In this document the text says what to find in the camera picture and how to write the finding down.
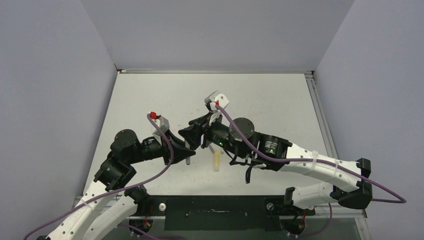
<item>bolt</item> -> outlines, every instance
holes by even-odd
[[[161,212],[165,211],[165,209],[167,209],[167,205],[165,205],[165,203],[161,203],[161,204],[159,204],[159,210],[160,210]]]
[[[274,203],[272,203],[272,202],[269,202],[267,205],[266,205],[266,209],[268,209],[268,210],[271,210],[271,209],[273,209],[274,208]]]

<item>wire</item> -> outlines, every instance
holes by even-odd
[[[230,159],[232,159],[233,158],[233,156],[231,156],[231,154],[226,150],[226,149],[224,149],[224,152],[226,153],[226,155],[230,158]]]
[[[150,205],[149,206],[149,210],[150,210],[150,212],[148,213],[148,214],[146,214],[146,216],[144,217],[144,223],[150,228],[151,227],[151,225],[150,225],[150,223],[147,221],[147,218],[150,216],[150,214],[152,214],[153,213],[153,205]]]
[[[237,154],[239,154],[239,148],[236,146],[234,149],[234,156],[232,157],[231,161],[229,162],[229,164],[235,164],[236,159],[237,159]]]
[[[152,236],[152,235],[148,234],[147,232],[145,232],[145,231],[143,231],[143,230],[141,230],[141,229],[139,229],[135,226],[126,224],[126,223],[120,223],[120,224],[118,224],[118,226],[127,227],[127,228],[130,228],[130,229],[133,229],[135,231],[142,233],[143,235],[140,236],[141,238],[149,238],[149,239],[155,239],[155,240],[159,240],[159,239],[183,239],[182,237],[176,236],[176,235]]]
[[[305,218],[306,218],[306,212],[303,211],[303,218],[302,218],[302,221],[300,221],[299,225],[302,225],[302,223],[305,222]]]
[[[259,151],[255,146],[253,146],[253,144],[251,144],[251,142],[249,142],[249,140],[245,137],[245,135],[242,133],[242,131],[240,131],[239,127],[237,127],[236,123],[231,119],[230,115],[225,111],[224,108],[222,108],[220,105],[215,105],[215,107],[221,111],[221,113],[226,117],[226,119],[228,120],[228,122],[232,125],[232,127],[235,129],[235,131],[240,135],[241,139],[243,139],[243,142],[246,143],[246,145],[252,149],[258,156],[262,157],[265,160],[271,161],[271,162],[276,162],[276,163],[290,163],[290,162],[312,162],[313,159],[312,158],[272,158],[269,157],[265,154],[263,154],[261,151]],[[317,159],[316,160],[317,163],[321,163],[321,164],[326,164],[326,165],[330,165],[332,167],[336,167],[336,164],[333,162],[329,162],[329,161],[325,161],[322,159]],[[399,199],[399,200],[390,200],[390,199],[380,199],[380,198],[373,198],[371,199],[371,201],[374,202],[383,202],[383,203],[394,203],[394,204],[404,204],[407,202],[407,200],[403,197],[401,197],[399,194],[397,194],[396,192],[388,189],[387,187],[381,185],[380,183],[377,183],[365,176],[359,175],[358,173],[351,171],[345,167],[342,166],[338,166],[338,169],[351,174],[357,178],[360,178],[362,180],[364,180],[365,182],[368,182],[382,190],[384,190],[385,192],[391,194],[392,196],[394,196],[395,198]]]
[[[273,216],[273,209],[274,208],[271,208],[270,210],[269,210],[269,214],[271,215],[271,220],[272,220],[272,222],[274,223],[274,225],[275,225],[275,227],[277,228],[277,229],[283,229],[282,227],[281,227],[281,224],[280,224],[280,226],[278,226],[278,224],[276,223],[276,221],[274,220],[274,216]]]
[[[332,222],[332,220],[333,220],[333,209],[332,209],[332,207],[331,207],[331,204],[329,203],[328,204],[328,208],[329,208],[329,210],[330,210],[330,217],[329,217],[329,219],[328,219],[328,221],[327,221],[327,223],[325,224],[325,226],[324,227],[322,227],[320,230],[318,230],[318,231],[314,231],[314,232],[311,232],[311,233],[306,233],[306,234],[300,234],[300,235],[297,235],[297,237],[298,238],[305,238],[305,237],[310,237],[310,236],[314,236],[314,235],[317,235],[317,234],[320,234],[320,233],[322,233],[324,230],[326,230],[329,226],[330,226],[330,224],[331,224],[331,222]]]
[[[173,150],[173,148],[172,148],[172,145],[171,145],[171,142],[170,142],[170,140],[167,138],[167,136],[165,135],[165,133],[156,125],[156,123],[150,118],[150,113],[148,113],[147,114],[147,119],[148,119],[148,121],[153,125],[153,127],[160,133],[160,135],[162,136],[162,138],[163,138],[163,140],[165,140],[165,142],[166,142],[166,144],[168,145],[168,148],[169,148],[169,162],[168,162],[168,164],[166,165],[166,167],[162,170],[162,171],[160,171],[158,174],[156,174],[156,175],[154,175],[154,176],[152,176],[151,178],[149,178],[149,179],[147,179],[147,180],[145,180],[145,181],[142,181],[142,182],[139,182],[139,183],[137,183],[137,184],[134,184],[134,185],[131,185],[131,186],[127,186],[127,187],[123,187],[123,188],[120,188],[120,189],[116,189],[116,190],[113,190],[113,191],[109,191],[109,192],[105,192],[105,193],[103,193],[103,194],[100,194],[100,195],[98,195],[98,196],[95,196],[95,197],[93,197],[93,198],[91,198],[91,199],[89,199],[89,200],[87,200],[85,203],[86,204],[89,204],[89,203],[91,203],[91,202],[94,202],[94,201],[96,201],[96,200],[98,200],[98,199],[101,199],[101,198],[103,198],[103,197],[106,197],[106,196],[108,196],[108,195],[111,195],[111,194],[116,194],[116,193],[119,193],[119,192],[122,192],[122,191],[126,191],[126,190],[130,190],[130,189],[133,189],[133,188],[137,188],[138,186],[141,186],[141,185],[144,185],[144,184],[146,184],[146,183],[149,183],[149,182],[151,182],[151,181],[153,181],[153,180],[155,180],[155,179],[157,179],[159,176],[161,176],[162,174],[164,174],[169,168],[170,168],[170,166],[171,166],[171,164],[173,163],[173,161],[174,161],[174,150]],[[59,221],[60,219],[62,219],[62,218],[64,218],[64,217],[66,217],[66,216],[68,216],[69,214],[71,214],[71,213],[73,213],[73,212],[75,212],[75,211],[77,211],[78,209],[80,209],[80,208],[82,208],[82,207],[84,207],[85,206],[85,204],[80,204],[80,205],[78,205],[78,206],[75,206],[74,208],[72,208],[71,210],[69,210],[69,211],[67,211],[67,212],[65,212],[64,214],[62,214],[62,215],[60,215],[60,216],[58,216],[58,217],[56,217],[55,219],[53,219],[53,220],[50,220],[50,221],[48,221],[48,222],[46,222],[46,223],[44,223],[44,224],[42,224],[42,225],[40,225],[40,226],[38,226],[38,227],[36,227],[36,228],[34,228],[33,230],[31,230],[30,232],[28,232],[24,237],[23,237],[23,240],[27,240],[28,239],[28,237],[29,236],[31,236],[33,233],[35,233],[35,232],[37,232],[38,230],[40,230],[40,229],[43,229],[43,228],[45,228],[45,227],[47,227],[47,226],[49,226],[50,224],[52,224],[52,223],[54,223],[54,222],[56,222],[56,221]]]

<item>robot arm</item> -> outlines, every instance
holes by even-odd
[[[196,154],[194,150],[184,146],[184,142],[175,137],[169,130],[169,124],[162,116],[155,116],[155,123],[165,132],[169,139],[174,158],[172,164],[176,164],[187,157]],[[160,137],[148,137],[139,142],[134,131],[125,129],[116,134],[111,144],[111,152],[101,164],[99,171],[94,176],[94,181],[88,187],[78,205],[85,206],[68,215],[64,221],[52,231],[47,238],[39,237],[39,240],[94,240],[101,239],[124,218],[132,215],[137,210],[137,204],[143,203],[149,195],[145,189],[131,189],[124,193],[119,204],[114,204],[99,218],[100,212],[118,193],[110,194],[90,203],[89,199],[105,194],[112,190],[119,190],[136,174],[131,164],[163,157],[167,165],[169,149],[162,144]]]
[[[224,100],[223,106],[219,101],[221,99]],[[221,123],[221,111],[217,109],[216,105],[224,108],[228,103],[228,99],[223,94],[214,92],[205,99],[209,113],[191,120],[188,123],[189,127],[178,131],[191,149],[195,150],[199,146],[206,148],[213,143],[233,153],[234,158],[229,163],[230,165],[249,166],[246,171],[246,183],[250,181],[247,178],[250,176],[248,173],[252,168],[294,172],[323,181],[323,183],[307,187],[287,188],[284,195],[284,204],[287,206],[301,210],[313,209],[316,205],[336,202],[351,209],[365,209],[368,206],[372,199],[371,185],[354,175],[339,170],[338,166],[343,166],[354,173],[368,177],[371,173],[369,160],[361,158],[358,161],[341,161],[320,155],[316,151],[306,150],[286,139],[255,131],[254,124],[247,118],[234,119],[234,123],[243,136],[264,155],[274,159],[314,159],[312,162],[273,162],[266,160],[252,151],[232,125],[228,127]],[[236,161],[237,157],[244,159],[244,162]],[[316,162],[317,159],[333,163],[335,167]]]

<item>gray wall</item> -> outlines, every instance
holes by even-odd
[[[22,239],[82,193],[115,78],[79,0],[1,1],[2,240]]]
[[[369,158],[370,177],[408,201],[369,205],[373,240],[423,239],[423,12],[422,0],[356,0],[315,72],[339,156]]]
[[[310,71],[354,0],[82,0],[118,68]]]

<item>white table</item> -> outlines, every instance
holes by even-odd
[[[85,189],[106,159],[118,131],[132,129],[141,142],[151,136],[153,127],[146,114],[154,111],[167,118],[171,131],[179,136],[178,130],[187,127],[190,120],[208,112],[204,99],[215,90],[229,99],[226,110],[233,119],[248,118],[258,132],[326,154],[304,74],[121,73],[116,78]],[[145,187],[151,195],[282,195],[288,187],[319,182],[290,172],[253,169],[250,184],[245,184],[247,167],[230,166],[229,162],[230,158],[222,154],[220,170],[214,172],[212,152],[199,147],[191,157],[191,165],[185,161],[175,164]],[[133,166],[137,174],[129,184],[144,181],[165,167],[162,158]]]

